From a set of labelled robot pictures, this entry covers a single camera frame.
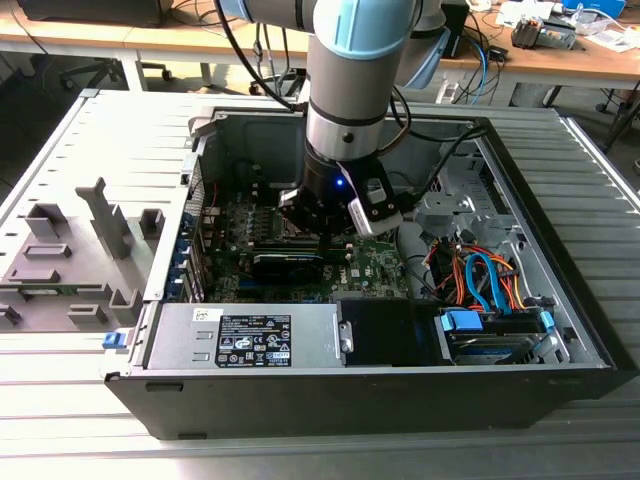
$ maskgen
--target white cable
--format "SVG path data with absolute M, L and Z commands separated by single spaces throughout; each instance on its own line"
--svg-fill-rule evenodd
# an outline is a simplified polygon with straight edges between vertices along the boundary
M 568 10 L 570 12 L 572 12 L 572 14 L 576 13 L 579 9 L 576 10 Z M 608 18 L 609 20 L 611 20 L 618 28 L 620 28 L 623 32 L 626 32 L 628 27 L 623 26 L 620 22 L 618 22 L 615 18 L 613 18 L 611 15 L 604 13 L 602 10 L 598 10 L 597 8 L 583 8 L 582 10 L 580 10 L 581 12 L 591 12 L 591 13 L 597 13 L 598 15 L 602 15 L 605 18 Z

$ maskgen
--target label sticker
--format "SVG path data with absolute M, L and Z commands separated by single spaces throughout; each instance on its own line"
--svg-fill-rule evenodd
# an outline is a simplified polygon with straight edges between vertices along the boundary
M 222 315 L 222 310 L 219 312 L 216 355 L 219 367 L 291 366 L 291 316 Z
M 192 322 L 218 322 L 224 313 L 221 308 L 194 308 Z

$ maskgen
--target black cable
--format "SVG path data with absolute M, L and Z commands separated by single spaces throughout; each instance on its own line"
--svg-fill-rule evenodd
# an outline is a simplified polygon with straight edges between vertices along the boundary
M 18 20 L 18 17 L 16 17 L 16 12 L 13 11 L 13 5 L 11 5 L 11 0 L 7 0 L 7 5 L 9 6 L 9 10 L 11 11 L 11 16 L 13 17 L 13 19 L 15 20 L 15 22 L 18 24 L 18 26 L 24 31 L 24 33 L 27 34 L 27 37 L 29 37 L 29 40 L 31 40 L 34 44 L 36 44 L 38 46 L 38 48 L 40 50 L 42 50 L 42 53 L 44 53 L 45 55 L 49 55 L 49 52 L 47 52 L 44 47 L 40 44 L 40 42 L 38 42 L 33 35 L 31 35 L 29 33 L 29 31 L 24 27 L 24 25 L 22 25 L 22 23 L 20 23 L 20 20 Z
M 402 108 L 404 109 L 405 115 L 407 117 L 407 121 L 406 123 L 402 124 L 402 129 L 393 138 L 393 140 L 387 143 L 384 147 L 378 149 L 377 151 L 378 155 L 386 155 L 391 150 L 396 148 L 400 144 L 400 142 L 404 139 L 404 137 L 406 137 L 407 134 L 409 134 L 409 132 L 411 131 L 412 118 L 411 118 L 411 110 L 409 110 L 409 105 L 407 104 L 406 99 L 400 93 L 400 90 L 398 90 L 398 87 L 396 87 L 395 85 L 393 86 L 393 93 L 395 93 L 395 95 L 398 97 L 398 100 L 400 100 L 400 103 L 402 104 Z M 395 102 L 393 101 L 393 95 L 392 95 L 390 105 L 392 107 L 395 107 L 394 104 Z
M 418 26 L 418 23 L 420 23 L 420 18 L 422 18 L 422 13 L 423 12 L 424 12 L 424 0 L 420 0 L 420 11 L 418 12 L 418 17 L 416 18 L 416 23 L 413 25 L 414 29 Z
M 407 182 L 407 185 L 409 185 L 410 187 L 417 188 L 416 185 L 414 185 L 414 183 L 411 181 L 411 179 L 406 173 L 400 172 L 398 170 L 387 171 L 387 177 L 390 177 L 391 175 L 397 175 L 398 177 L 402 178 L 405 182 Z
M 496 67 L 498 68 L 498 73 L 497 73 L 497 77 L 498 77 L 498 81 L 496 82 L 495 86 L 493 87 L 493 92 L 491 93 L 491 97 L 489 97 L 489 105 L 491 105 L 491 103 L 493 102 L 493 97 L 495 97 L 496 95 L 496 91 L 498 90 L 498 85 L 500 85 L 500 74 L 502 73 L 502 67 L 503 65 L 500 65 L 500 62 L 496 60 Z
M 218 21 L 218 22 L 213 22 L 213 23 L 203 23 L 203 20 L 208 17 L 211 14 L 217 13 L 216 10 L 207 10 L 206 12 L 204 12 L 203 14 L 197 14 L 197 18 L 198 18 L 198 23 L 190 23 L 187 21 L 182 20 L 181 18 L 177 17 L 175 15 L 176 12 L 181 12 L 181 13 L 187 13 L 185 12 L 185 10 L 183 10 L 184 7 L 187 6 L 193 6 L 194 8 L 194 13 L 197 12 L 198 9 L 198 1 L 194 1 L 194 0 L 184 0 L 183 2 L 179 3 L 178 5 L 175 5 L 174 7 L 172 7 L 169 10 L 169 15 L 171 16 L 171 18 L 173 20 L 175 20 L 176 22 L 182 24 L 182 25 L 186 25 L 188 27 L 219 27 L 220 25 L 222 25 L 222 22 Z M 229 19 L 229 23 L 231 22 L 235 22 L 239 20 L 238 18 L 231 18 Z
M 498 85 L 500 85 L 500 74 L 502 73 L 502 65 L 497 60 L 494 60 L 494 61 L 496 62 L 496 66 L 498 68 L 498 72 L 493 77 L 491 77 L 489 80 L 487 80 L 487 82 L 485 83 L 485 87 L 489 86 L 493 82 L 496 82 L 496 83 L 490 89 L 488 89 L 486 92 L 483 92 L 480 95 L 478 95 L 479 97 L 484 97 L 485 95 L 491 95 L 491 98 L 489 99 L 489 104 L 491 104 L 491 102 L 493 101 L 493 97 L 495 96 L 496 90 L 498 89 Z M 482 87 L 482 85 L 478 85 L 473 90 L 467 90 L 469 87 L 468 86 L 465 87 L 463 89 L 464 90 L 463 93 L 466 94 L 465 103 L 467 103 L 467 101 L 469 99 L 469 95 L 473 95 L 481 87 Z
M 448 150 L 444 153 L 444 155 L 442 155 L 442 157 L 434 167 L 433 171 L 429 174 L 429 178 L 427 179 L 427 182 L 425 183 L 424 188 L 418 194 L 415 195 L 414 197 L 415 201 L 418 202 L 429 191 L 431 184 L 440 174 L 440 170 L 442 170 L 442 167 L 444 167 L 444 164 L 447 163 L 447 160 L 449 160 L 451 155 L 455 153 L 456 149 L 460 146 L 462 142 L 464 142 L 465 140 L 470 140 L 472 137 L 478 138 L 478 136 L 484 136 L 486 135 L 486 133 L 487 132 L 483 126 L 477 126 L 477 127 L 470 128 L 469 130 L 464 132 L 462 135 L 460 135 L 456 139 L 456 141 L 449 146 Z
M 253 79 L 258 83 L 258 85 L 262 87 L 262 90 L 264 90 L 264 92 L 267 95 L 269 95 L 271 98 L 273 98 L 276 102 L 278 102 L 280 105 L 285 107 L 287 110 L 294 111 L 295 107 L 293 105 L 291 105 L 284 98 L 276 94 L 276 92 L 271 90 L 269 85 L 267 85 L 266 82 L 258 76 L 256 71 L 253 69 L 253 67 L 249 63 L 249 60 L 247 60 L 247 57 L 245 56 L 244 52 L 240 48 L 240 45 L 238 45 L 238 42 L 236 41 L 236 37 L 233 35 L 233 32 L 231 31 L 231 27 L 229 27 L 229 22 L 227 21 L 227 17 L 224 14 L 224 10 L 222 9 L 220 0 L 212 0 L 212 1 L 215 3 L 216 10 L 218 10 L 218 16 L 220 17 L 220 22 L 222 24 L 222 28 L 224 30 L 225 35 L 227 36 L 227 39 L 229 40 L 231 47 L 233 48 L 236 55 L 238 56 L 238 59 L 240 60 L 242 65 L 244 65 L 244 68 L 247 69 L 247 72 L 249 72 L 249 75 L 253 77 Z
M 399 91 L 396 92 L 396 95 L 398 96 L 399 99 L 401 99 L 400 101 L 402 102 L 402 100 L 404 100 L 404 97 L 402 96 L 402 93 L 400 93 Z M 402 118 L 400 117 L 400 114 L 398 113 L 398 109 L 396 108 L 395 102 L 391 102 L 391 113 L 393 114 L 393 118 L 395 119 L 396 123 L 400 126 L 400 127 L 405 127 L 405 123 L 402 121 Z M 415 138 L 419 138 L 420 140 L 424 140 L 425 142 L 435 142 L 435 143 L 447 143 L 447 142 L 455 142 L 459 137 L 432 137 L 431 135 L 425 135 L 423 133 L 418 133 L 414 130 L 410 130 L 409 131 L 409 135 L 411 135 L 412 137 Z M 482 137 L 484 135 L 483 134 L 478 134 L 477 136 L 472 136 L 470 138 L 468 138 L 467 140 L 472 140 L 474 138 L 479 138 Z
M 467 35 L 466 37 L 463 36 L 461 37 L 465 40 L 467 40 L 470 44 L 472 44 L 471 46 L 473 46 L 473 42 L 475 42 L 476 40 Z M 462 99 L 462 97 L 465 97 L 465 103 L 467 103 L 469 101 L 469 95 L 471 95 L 471 92 L 469 91 L 469 89 L 471 88 L 471 84 L 473 83 L 473 81 L 475 80 L 476 76 L 478 75 L 478 73 L 480 72 L 480 69 L 482 68 L 482 66 L 484 65 L 483 60 L 481 58 L 478 58 L 477 52 L 475 49 L 472 49 L 473 52 L 473 56 L 476 57 L 478 59 L 478 61 L 480 62 L 480 64 L 478 65 L 478 68 L 476 68 L 476 70 L 473 72 L 473 75 L 471 76 L 471 79 L 469 80 L 469 82 L 467 83 L 466 87 L 463 87 L 460 95 L 458 96 L 458 98 L 454 99 L 451 103 L 453 103 L 454 105 L 457 104 L 458 102 L 460 102 L 460 100 Z M 482 88 L 482 79 L 480 80 L 480 82 L 478 83 L 478 86 L 473 90 L 474 92 L 476 92 L 478 89 Z
M 489 47 L 491 46 L 489 43 L 489 39 L 484 33 L 482 33 L 482 30 L 480 30 L 480 24 L 478 23 L 478 19 L 476 18 L 476 16 L 472 12 L 469 12 L 469 16 L 471 17 L 471 20 L 473 20 L 473 23 L 476 24 L 475 31 L 478 33 L 478 36 L 480 37 L 480 46 L 482 47 L 482 50 L 484 50 L 484 52 L 486 53 L 489 50 Z M 465 26 L 464 28 L 468 28 L 469 30 L 473 31 L 473 28 L 471 27 Z
M 262 31 L 264 32 L 264 40 L 267 43 L 267 57 L 269 58 L 269 65 L 271 66 L 271 76 L 273 77 L 273 88 L 276 89 L 278 95 L 282 96 L 282 90 L 280 89 L 280 84 L 278 83 L 278 78 L 276 76 L 276 67 L 273 64 L 273 56 L 271 55 L 271 40 L 269 39 L 269 29 L 266 24 L 262 24 Z
M 287 29 L 286 28 L 282 29 L 282 43 L 284 45 L 284 55 L 285 55 L 287 63 L 285 64 L 284 72 L 282 73 L 282 75 L 278 79 L 278 83 L 280 84 L 280 88 L 282 88 L 282 85 L 284 85 L 284 77 L 289 73 L 289 70 L 291 69 L 291 57 L 289 56 L 289 40 L 287 39 Z

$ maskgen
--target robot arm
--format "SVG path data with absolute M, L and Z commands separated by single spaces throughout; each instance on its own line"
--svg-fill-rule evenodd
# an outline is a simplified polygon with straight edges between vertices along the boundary
M 397 77 L 424 87 L 433 75 L 448 39 L 440 0 L 214 1 L 224 14 L 314 34 L 305 173 L 282 194 L 283 214 L 328 236 L 352 224 L 367 237 L 397 227 L 379 137 Z

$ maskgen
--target blue latch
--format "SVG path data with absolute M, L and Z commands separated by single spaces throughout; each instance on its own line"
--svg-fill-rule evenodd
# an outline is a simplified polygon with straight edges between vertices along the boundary
M 542 320 L 542 324 L 544 328 L 547 329 L 547 332 L 556 326 L 556 322 L 554 322 L 553 316 L 549 312 L 540 313 L 540 320 Z
M 449 310 L 440 317 L 445 332 L 451 330 L 482 330 L 482 320 L 478 312 L 471 310 Z
M 127 348 L 127 335 L 120 332 L 109 332 L 104 336 L 102 348 L 105 350 L 117 350 Z

